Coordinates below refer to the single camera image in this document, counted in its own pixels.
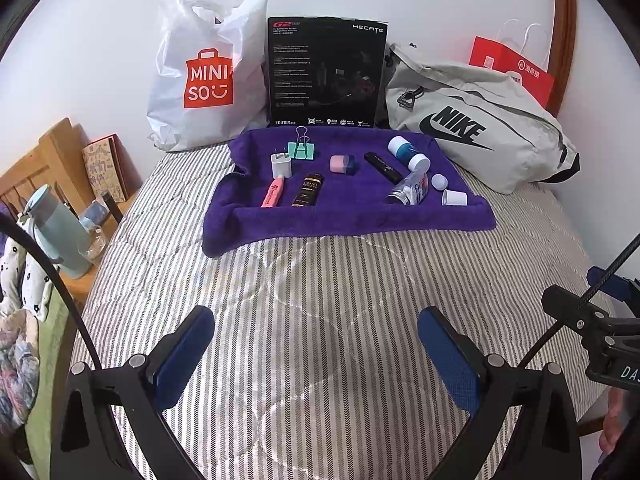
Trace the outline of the person's right hand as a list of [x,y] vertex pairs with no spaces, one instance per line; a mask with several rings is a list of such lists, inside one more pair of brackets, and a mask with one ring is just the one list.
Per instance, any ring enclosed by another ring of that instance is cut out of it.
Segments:
[[638,411],[639,397],[627,390],[608,390],[608,411],[603,419],[599,445],[604,455],[611,454],[626,429],[628,422]]

